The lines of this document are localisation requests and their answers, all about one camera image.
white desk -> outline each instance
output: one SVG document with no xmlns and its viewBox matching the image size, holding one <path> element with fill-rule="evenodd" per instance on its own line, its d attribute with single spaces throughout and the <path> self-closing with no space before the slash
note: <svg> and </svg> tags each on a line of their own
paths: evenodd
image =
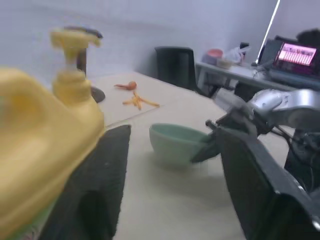
<svg viewBox="0 0 320 240">
<path fill-rule="evenodd" d="M 206 74 L 211 73 L 225 76 L 229 79 L 238 80 L 239 82 L 264 89 L 277 89 L 282 91 L 295 90 L 294 87 L 266 80 L 261 74 L 256 74 L 256 70 L 250 69 L 248 67 L 232 66 L 230 69 L 223 69 L 203 62 L 198 62 L 195 67 L 196 72 L 198 73 L 197 84 L 200 89 L 205 84 Z"/>
<path fill-rule="evenodd" d="M 137 92 L 161 104 L 139 111 L 122 106 L 131 92 L 115 90 L 114 83 L 136 81 Z M 149 140 L 153 123 L 173 123 L 206 133 L 207 119 L 225 113 L 215 103 L 194 92 L 160 82 L 138 73 L 93 80 L 106 93 L 100 103 L 110 127 L 130 124 L 127 174 L 115 240 L 244 240 L 234 211 L 220 157 L 185 171 L 173 171 L 154 164 Z M 283 166 L 287 145 L 268 135 L 262 138 L 273 157 Z"/>
</svg>

black pad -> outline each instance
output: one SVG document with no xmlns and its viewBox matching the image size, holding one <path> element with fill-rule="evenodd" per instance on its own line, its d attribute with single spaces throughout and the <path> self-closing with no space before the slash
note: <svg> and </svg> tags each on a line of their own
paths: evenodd
<svg viewBox="0 0 320 240">
<path fill-rule="evenodd" d="M 217 143 L 246 239 L 320 239 L 320 194 L 308 195 L 254 136 L 220 127 Z"/>
<path fill-rule="evenodd" d="M 116 234 L 131 127 L 107 131 L 72 173 L 39 240 L 110 240 Z"/>
</svg>

yellow pump cap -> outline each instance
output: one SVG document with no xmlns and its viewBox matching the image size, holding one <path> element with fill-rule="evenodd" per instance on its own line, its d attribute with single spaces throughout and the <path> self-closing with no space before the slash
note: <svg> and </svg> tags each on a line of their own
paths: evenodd
<svg viewBox="0 0 320 240">
<path fill-rule="evenodd" d="M 87 49 L 89 43 L 99 47 L 100 39 L 84 31 L 59 28 L 51 32 L 51 43 L 53 47 L 63 49 L 67 64 L 73 64 L 79 52 Z"/>
</svg>

plastic jug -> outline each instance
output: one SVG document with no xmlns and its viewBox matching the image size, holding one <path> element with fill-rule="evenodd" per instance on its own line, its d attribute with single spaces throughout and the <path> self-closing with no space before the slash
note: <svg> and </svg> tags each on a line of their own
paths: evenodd
<svg viewBox="0 0 320 240">
<path fill-rule="evenodd" d="M 22 71 L 0 69 L 0 240 L 20 239 L 31 223 L 45 221 L 105 131 L 90 82 L 72 67 L 77 52 L 99 39 L 56 30 L 51 40 L 68 64 L 53 84 L 55 96 Z"/>
</svg>

light green bowl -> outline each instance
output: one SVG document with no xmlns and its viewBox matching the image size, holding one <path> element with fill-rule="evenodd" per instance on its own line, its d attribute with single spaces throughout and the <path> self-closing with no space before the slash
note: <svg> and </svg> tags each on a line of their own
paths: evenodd
<svg viewBox="0 0 320 240">
<path fill-rule="evenodd" d="M 156 123 L 150 127 L 149 136 L 157 162 L 172 167 L 187 167 L 206 146 L 200 140 L 207 134 L 185 126 Z"/>
</svg>

